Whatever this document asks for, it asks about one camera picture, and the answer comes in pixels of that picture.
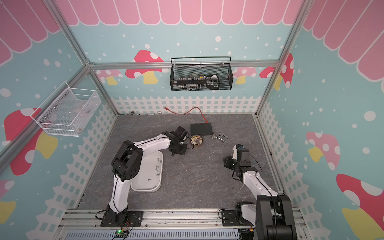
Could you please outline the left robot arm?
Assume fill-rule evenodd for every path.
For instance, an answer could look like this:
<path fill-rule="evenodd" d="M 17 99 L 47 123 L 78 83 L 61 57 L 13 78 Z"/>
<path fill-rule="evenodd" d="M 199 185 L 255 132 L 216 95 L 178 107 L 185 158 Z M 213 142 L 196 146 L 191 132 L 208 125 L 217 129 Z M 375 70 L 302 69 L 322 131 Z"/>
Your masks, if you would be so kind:
<path fill-rule="evenodd" d="M 128 217 L 131 182 L 139 173 L 143 158 L 165 149 L 168 149 L 172 156 L 184 155 L 187 151 L 185 140 L 188 136 L 187 130 L 179 127 L 176 131 L 163 132 L 141 142 L 124 141 L 112 160 L 114 185 L 105 216 L 111 217 L 118 226 L 122 225 Z"/>

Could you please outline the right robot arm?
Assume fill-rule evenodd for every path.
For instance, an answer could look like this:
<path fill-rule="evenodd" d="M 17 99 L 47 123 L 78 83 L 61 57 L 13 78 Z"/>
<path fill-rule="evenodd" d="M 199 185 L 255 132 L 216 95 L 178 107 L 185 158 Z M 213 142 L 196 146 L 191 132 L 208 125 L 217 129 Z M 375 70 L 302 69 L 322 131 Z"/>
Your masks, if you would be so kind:
<path fill-rule="evenodd" d="M 250 189 L 255 204 L 241 204 L 241 217 L 250 222 L 258 240 L 296 240 L 298 234 L 291 200 L 274 191 L 249 161 L 223 159 L 224 167 L 233 171 L 239 181 Z"/>

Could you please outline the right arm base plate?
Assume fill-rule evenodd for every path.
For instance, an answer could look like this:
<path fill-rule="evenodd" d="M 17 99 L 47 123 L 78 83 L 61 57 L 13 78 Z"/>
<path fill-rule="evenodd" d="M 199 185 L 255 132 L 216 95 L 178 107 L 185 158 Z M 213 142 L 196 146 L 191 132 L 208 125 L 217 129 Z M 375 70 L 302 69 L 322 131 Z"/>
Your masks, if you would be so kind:
<path fill-rule="evenodd" d="M 252 223 L 244 219 L 237 210 L 219 210 L 218 216 L 224 227 L 252 226 Z"/>

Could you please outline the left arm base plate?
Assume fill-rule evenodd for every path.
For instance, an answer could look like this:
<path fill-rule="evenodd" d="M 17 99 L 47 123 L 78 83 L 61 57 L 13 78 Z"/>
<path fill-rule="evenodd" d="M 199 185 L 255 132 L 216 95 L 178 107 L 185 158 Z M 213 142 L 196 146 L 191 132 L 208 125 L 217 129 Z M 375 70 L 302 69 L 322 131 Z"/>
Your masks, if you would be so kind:
<path fill-rule="evenodd" d="M 100 226 L 102 228 L 112 227 L 140 227 L 143 220 L 144 211 L 124 211 L 115 213 L 112 210 L 105 212 Z"/>

